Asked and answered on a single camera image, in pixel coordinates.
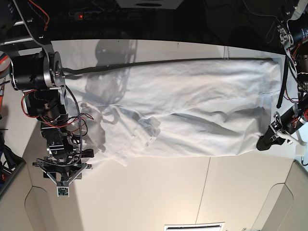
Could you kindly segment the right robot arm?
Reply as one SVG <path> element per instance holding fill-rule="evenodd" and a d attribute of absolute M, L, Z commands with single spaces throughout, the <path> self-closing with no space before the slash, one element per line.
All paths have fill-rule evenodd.
<path fill-rule="evenodd" d="M 0 50 L 11 62 L 9 77 L 12 87 L 23 93 L 23 113 L 40 122 L 40 132 L 47 143 L 47 155 L 33 166 L 52 180 L 59 196 L 69 194 L 70 184 L 82 177 L 90 164 L 92 149 L 83 149 L 82 133 L 75 134 L 86 123 L 86 115 L 78 112 L 69 117 L 67 96 L 72 92 L 65 83 L 60 54 L 46 36 L 50 18 L 32 0 L 3 0 L 0 3 Z"/>

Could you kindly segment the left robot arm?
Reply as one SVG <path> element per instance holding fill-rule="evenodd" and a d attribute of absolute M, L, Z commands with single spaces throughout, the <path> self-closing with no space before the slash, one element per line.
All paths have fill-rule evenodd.
<path fill-rule="evenodd" d="M 301 51 L 308 42 L 308 2 L 290 0 L 282 6 L 277 16 L 277 31 L 285 51 L 284 71 L 276 107 L 287 99 L 293 105 L 283 114 L 275 112 L 274 121 L 257 142 L 259 151 L 285 141 L 295 145 L 295 154 L 304 157 L 308 144 L 299 129 L 308 122 L 308 53 Z"/>

